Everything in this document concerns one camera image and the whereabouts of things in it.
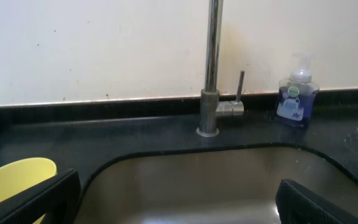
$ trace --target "sink basin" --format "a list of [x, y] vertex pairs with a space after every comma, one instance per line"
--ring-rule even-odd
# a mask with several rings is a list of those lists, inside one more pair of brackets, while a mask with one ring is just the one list
[[340, 170], [310, 152], [270, 147], [118, 162], [90, 183], [75, 223], [280, 223], [282, 179], [358, 217], [358, 186]]

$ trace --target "chrome faucet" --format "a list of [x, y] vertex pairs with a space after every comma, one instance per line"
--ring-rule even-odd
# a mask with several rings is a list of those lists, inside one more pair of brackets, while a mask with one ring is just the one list
[[219, 129], [216, 128], [217, 117], [244, 114], [244, 105], [240, 99], [242, 83], [244, 81], [244, 71], [241, 71], [240, 74], [239, 88], [235, 101], [219, 102], [219, 90], [216, 89], [222, 11], [223, 0], [209, 0], [205, 88], [201, 90], [201, 121], [197, 128], [197, 133], [204, 137], [213, 137], [219, 134]]

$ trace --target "black countertop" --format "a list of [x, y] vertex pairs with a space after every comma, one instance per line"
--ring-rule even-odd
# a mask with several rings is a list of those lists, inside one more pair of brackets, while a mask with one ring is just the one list
[[358, 126], [358, 107], [317, 107], [308, 129], [285, 126], [271, 111], [246, 111], [242, 118], [218, 121], [215, 138], [199, 136], [198, 122], [197, 114], [188, 114], [15, 125], [0, 131], [0, 166], [47, 157], [60, 171], [76, 169], [84, 188], [105, 167], [130, 157], [292, 146], [319, 154], [358, 183], [358, 153], [343, 145]]

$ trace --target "backsplash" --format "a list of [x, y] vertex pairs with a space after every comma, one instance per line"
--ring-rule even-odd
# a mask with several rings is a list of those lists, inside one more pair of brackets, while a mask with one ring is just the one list
[[[208, 0], [0, 0], [0, 106], [199, 96]], [[358, 1], [226, 0], [218, 89], [278, 91], [313, 52], [322, 90], [358, 88]]]

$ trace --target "yellow bowl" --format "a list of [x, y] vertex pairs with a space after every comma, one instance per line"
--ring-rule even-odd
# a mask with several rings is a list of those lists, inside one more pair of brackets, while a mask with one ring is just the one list
[[0, 167], [0, 202], [56, 173], [56, 164], [46, 158], [22, 159]]

